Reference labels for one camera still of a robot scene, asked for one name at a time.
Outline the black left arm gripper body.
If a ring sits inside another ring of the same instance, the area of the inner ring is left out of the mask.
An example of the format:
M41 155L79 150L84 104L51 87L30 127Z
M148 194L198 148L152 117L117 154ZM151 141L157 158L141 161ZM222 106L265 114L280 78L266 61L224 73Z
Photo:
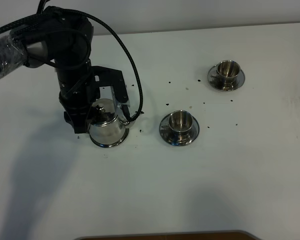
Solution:
M95 73L88 60L77 69L57 69L60 87L59 101L64 108L64 120L73 127L76 134L88 132L92 103L100 98Z

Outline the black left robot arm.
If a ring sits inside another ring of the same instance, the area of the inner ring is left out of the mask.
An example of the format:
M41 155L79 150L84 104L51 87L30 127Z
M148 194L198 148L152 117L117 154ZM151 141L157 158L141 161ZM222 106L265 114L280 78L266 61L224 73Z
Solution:
M92 103L86 82L94 79L89 59L93 33L87 17L51 7L0 37L0 79L21 66L55 68L64 119L76 134L87 133Z

